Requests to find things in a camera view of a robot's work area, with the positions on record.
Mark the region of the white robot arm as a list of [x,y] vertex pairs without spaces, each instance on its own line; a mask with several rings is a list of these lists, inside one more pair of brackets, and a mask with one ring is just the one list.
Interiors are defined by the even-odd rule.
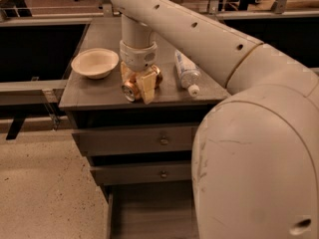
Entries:
[[168,0],[111,0],[230,94],[192,148],[200,239],[319,239],[319,83],[262,41]]

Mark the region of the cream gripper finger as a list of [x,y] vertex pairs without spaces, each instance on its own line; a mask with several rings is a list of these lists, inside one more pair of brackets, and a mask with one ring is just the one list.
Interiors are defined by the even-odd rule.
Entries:
[[148,68],[137,74],[137,84],[145,104],[150,104],[155,97],[157,73],[154,69]]
[[132,71],[125,62],[121,62],[121,76],[123,83],[126,81],[134,83],[136,81],[136,73]]

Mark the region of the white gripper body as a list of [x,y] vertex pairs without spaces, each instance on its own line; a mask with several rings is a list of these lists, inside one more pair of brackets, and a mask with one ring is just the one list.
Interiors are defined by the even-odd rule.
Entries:
[[122,61],[134,72],[146,70],[157,60],[158,45],[156,42],[147,48],[132,48],[120,41],[120,56]]

